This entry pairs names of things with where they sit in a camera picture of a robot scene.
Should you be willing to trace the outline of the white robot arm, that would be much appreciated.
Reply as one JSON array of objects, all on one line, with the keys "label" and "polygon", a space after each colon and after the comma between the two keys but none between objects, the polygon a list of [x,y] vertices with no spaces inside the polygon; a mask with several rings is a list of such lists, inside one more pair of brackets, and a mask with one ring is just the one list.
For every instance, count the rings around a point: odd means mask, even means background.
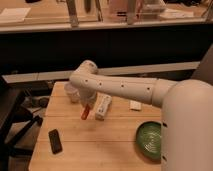
[{"label": "white robot arm", "polygon": [[70,83],[84,104],[105,93],[161,109],[161,171],[213,171],[213,85],[196,79],[110,77],[86,60]]}]

